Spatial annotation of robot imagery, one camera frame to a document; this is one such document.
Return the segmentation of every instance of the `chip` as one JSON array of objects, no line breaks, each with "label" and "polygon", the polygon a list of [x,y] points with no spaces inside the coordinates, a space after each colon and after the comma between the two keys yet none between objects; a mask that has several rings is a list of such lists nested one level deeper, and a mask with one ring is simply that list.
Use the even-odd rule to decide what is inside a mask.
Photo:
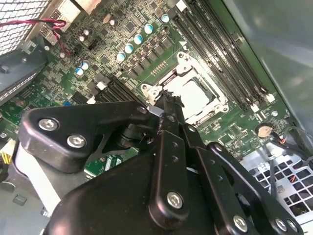
[{"label": "chip", "polygon": [[145,69],[148,68],[148,67],[151,65],[150,61],[149,61],[149,60],[147,59],[147,57],[145,57],[145,56],[141,59],[140,64],[141,64]]},{"label": "chip", "polygon": [[150,44],[154,46],[154,45],[157,44],[157,43],[155,42],[154,39],[151,39],[151,40],[150,40]]},{"label": "chip", "polygon": [[128,31],[132,32],[133,29],[135,28],[134,24],[132,22],[129,22],[127,25],[126,25],[126,28]]},{"label": "chip", "polygon": [[98,67],[97,65],[93,65],[91,68],[92,68],[94,71],[97,71],[97,70],[99,69],[99,67]]},{"label": "chip", "polygon": [[104,28],[104,29],[101,30],[101,34],[102,34],[103,36],[106,36],[106,35],[108,34],[108,32],[107,32],[106,29]]},{"label": "chip", "polygon": [[136,64],[134,70],[139,75],[143,72],[143,67],[140,64]]},{"label": "chip", "polygon": [[150,6],[152,7],[152,9],[156,9],[157,8],[157,4],[153,1],[151,4],[150,4]]},{"label": "chip", "polygon": [[88,80],[88,77],[87,76],[83,76],[82,80],[86,82]]},{"label": "chip", "polygon": [[164,38],[162,40],[162,44],[166,47],[166,48],[170,48],[173,44],[170,41],[170,39],[168,37]]},{"label": "chip", "polygon": [[148,58],[152,61],[155,61],[157,59],[157,55],[151,51],[149,54],[148,54]]},{"label": "chip", "polygon": [[142,49],[143,49],[145,52],[148,52],[148,51],[149,51],[149,48],[148,48],[147,46],[144,46]]},{"label": "chip", "polygon": [[163,47],[161,47],[160,44],[158,44],[156,47],[155,47],[155,52],[158,54],[158,55],[161,55],[164,53],[164,49]]},{"label": "chip", "polygon": [[136,79],[138,77],[137,74],[134,72],[134,70],[130,70],[127,76],[133,79]]},{"label": "chip", "polygon": [[102,57],[101,61],[102,61],[103,64],[106,64],[106,63],[109,62],[109,60],[105,56]]}]

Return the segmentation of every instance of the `electrolytic capacitor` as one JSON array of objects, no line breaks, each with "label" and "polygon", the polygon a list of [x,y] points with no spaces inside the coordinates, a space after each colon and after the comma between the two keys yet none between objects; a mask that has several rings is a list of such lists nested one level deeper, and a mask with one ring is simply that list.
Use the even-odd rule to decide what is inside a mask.
[{"label": "electrolytic capacitor", "polygon": [[78,37],[78,40],[81,41],[81,42],[83,42],[85,39],[86,39],[86,37],[84,35],[80,35]]},{"label": "electrolytic capacitor", "polygon": [[142,40],[143,40],[143,38],[142,38],[142,36],[141,36],[140,34],[136,34],[136,35],[134,36],[134,43],[135,43],[135,44],[137,44],[137,45],[141,44],[141,43],[142,43]]},{"label": "electrolytic capacitor", "polygon": [[153,26],[151,24],[146,24],[145,25],[145,33],[151,34],[152,32],[153,32]]},{"label": "electrolytic capacitor", "polygon": [[126,46],[125,46],[125,52],[126,52],[127,54],[132,53],[133,50],[134,50],[134,47],[133,47],[132,44],[126,44]]},{"label": "electrolytic capacitor", "polygon": [[83,71],[82,68],[77,68],[77,69],[75,69],[75,73],[76,73],[78,76],[81,76],[81,75],[84,74],[84,71]]},{"label": "electrolytic capacitor", "polygon": [[125,57],[126,57],[125,53],[121,51],[117,54],[116,59],[118,62],[122,62],[125,60]]},{"label": "electrolytic capacitor", "polygon": [[82,62],[81,66],[80,66],[83,70],[87,70],[89,69],[89,64],[88,61],[84,61]]}]

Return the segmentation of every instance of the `black memory slot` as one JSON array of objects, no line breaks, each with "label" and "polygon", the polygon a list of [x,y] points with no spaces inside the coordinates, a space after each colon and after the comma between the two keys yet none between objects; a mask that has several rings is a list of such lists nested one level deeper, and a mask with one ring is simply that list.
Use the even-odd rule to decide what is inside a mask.
[{"label": "black memory slot", "polygon": [[192,47],[195,49],[195,51],[201,56],[201,58],[209,65],[210,69],[218,79],[218,81],[224,86],[226,92],[230,95],[230,98],[235,101],[239,107],[246,111],[247,107],[245,103],[243,103],[238,96],[234,93],[233,89],[230,87],[228,82],[226,81],[226,76],[224,73],[220,72],[211,62],[208,55],[203,51],[202,47],[198,44],[198,42],[195,41],[195,37],[191,34],[190,31],[186,30],[185,27],[180,22],[180,19],[178,16],[174,18],[174,21],[176,23],[176,26],[178,29],[182,32],[182,34],[186,37],[187,41],[192,45]]},{"label": "black memory slot", "polygon": [[197,29],[197,25],[194,23],[193,19],[188,13],[185,14],[185,21],[188,23],[188,26],[191,27],[191,29],[197,35],[197,37],[202,40],[202,43],[205,45],[205,48],[209,51],[209,53],[212,56],[219,58],[219,60],[217,60],[217,64],[221,67],[222,71],[226,74],[226,76],[231,79],[230,81],[236,86],[236,89],[242,94],[242,96],[245,98],[245,101],[247,101],[248,104],[250,105],[251,104],[250,93],[246,89],[244,89],[243,83],[236,77],[234,77],[232,73],[229,72],[223,58],[214,50],[214,48],[211,45],[211,42],[201,32],[199,32],[199,30]]},{"label": "black memory slot", "polygon": [[223,53],[225,58],[227,59],[231,67],[235,70],[238,78],[244,79],[245,86],[248,87],[253,98],[257,99],[258,101],[262,101],[262,97],[259,95],[258,90],[256,89],[256,84],[250,79],[249,74],[245,73],[246,69],[242,66],[242,64],[237,63],[236,59],[233,57],[233,52],[231,51],[231,48],[226,47],[222,39],[218,35],[216,35],[215,28],[208,22],[208,19],[206,17],[203,17],[204,12],[201,12],[195,2],[190,5],[190,8],[194,12],[194,16],[197,18],[198,22],[201,23],[202,26],[204,26],[207,30],[207,36],[209,35],[209,37],[213,40],[218,50],[220,50],[222,53],[225,51],[225,53]]},{"label": "black memory slot", "polygon": [[236,55],[239,59],[239,61],[243,64],[245,70],[249,74],[250,78],[252,81],[255,83],[255,85],[258,87],[258,89],[261,91],[263,94],[267,94],[268,90],[263,86],[263,84],[260,82],[258,76],[254,72],[254,70],[251,68],[250,64],[246,60],[246,58],[243,56],[241,50],[239,49],[239,45],[237,42],[234,40],[234,38],[231,36],[231,34],[228,32],[224,24],[221,22],[215,11],[213,10],[212,6],[207,0],[198,0],[198,6],[200,8],[204,7],[204,11],[206,14],[209,16],[211,19],[213,25],[215,26],[214,28],[216,29],[217,33],[220,35],[220,37],[225,38],[223,40],[224,42],[227,43],[227,48],[233,48],[234,46],[234,51],[236,52]]}]

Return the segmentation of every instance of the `cable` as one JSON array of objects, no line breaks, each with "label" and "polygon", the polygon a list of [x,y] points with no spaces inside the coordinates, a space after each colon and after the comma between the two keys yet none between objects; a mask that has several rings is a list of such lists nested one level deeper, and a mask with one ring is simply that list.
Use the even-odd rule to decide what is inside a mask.
[{"label": "cable", "polygon": [[37,23],[46,23],[51,27],[51,31],[53,35],[56,37],[62,51],[64,51],[67,55],[71,55],[70,51],[65,48],[63,45],[59,35],[55,32],[56,29],[61,29],[64,27],[67,22],[63,20],[54,20],[54,19],[29,19],[29,20],[17,20],[17,21],[8,21],[4,23],[0,23],[0,27],[6,26],[6,25],[15,25],[15,24],[37,24]]}]

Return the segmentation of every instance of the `silver screw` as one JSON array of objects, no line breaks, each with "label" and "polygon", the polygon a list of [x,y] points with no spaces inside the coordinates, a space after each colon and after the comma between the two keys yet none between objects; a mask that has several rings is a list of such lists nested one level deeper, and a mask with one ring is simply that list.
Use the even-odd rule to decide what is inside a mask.
[{"label": "silver screw", "polygon": [[169,192],[167,194],[167,202],[175,209],[182,208],[182,198],[175,192]]},{"label": "silver screw", "polygon": [[287,227],[281,219],[276,219],[275,222],[282,231],[287,232]]},{"label": "silver screw", "polygon": [[235,215],[233,219],[234,219],[234,223],[235,223],[236,227],[240,231],[242,231],[244,233],[248,232],[248,225],[246,224],[245,220],[241,216]]},{"label": "silver screw", "polygon": [[142,114],[146,114],[148,112],[144,107],[141,107],[141,106],[139,106],[137,110],[141,112]]},{"label": "silver screw", "polygon": [[172,115],[167,115],[167,119],[169,119],[171,122],[175,122],[175,118]]},{"label": "silver screw", "polygon": [[297,226],[291,220],[287,220],[287,223],[295,232],[298,232]]},{"label": "silver screw", "polygon": [[44,118],[39,121],[39,127],[45,131],[55,131],[58,128],[58,123],[49,118]]},{"label": "silver screw", "polygon": [[189,131],[192,131],[192,132],[195,132],[196,131],[196,129],[193,127],[193,126],[188,126],[188,129],[189,129]]},{"label": "silver screw", "polygon": [[6,133],[4,133],[4,132],[1,132],[0,133],[0,138],[1,139],[4,139],[4,138],[6,138],[8,135],[6,134]]},{"label": "silver screw", "polygon": [[67,139],[67,144],[73,148],[82,148],[85,146],[86,141],[80,135],[71,135]]},{"label": "silver screw", "polygon": [[272,112],[272,116],[273,116],[273,117],[277,117],[277,116],[278,116],[278,112],[277,112],[276,110],[273,111],[273,112]]}]

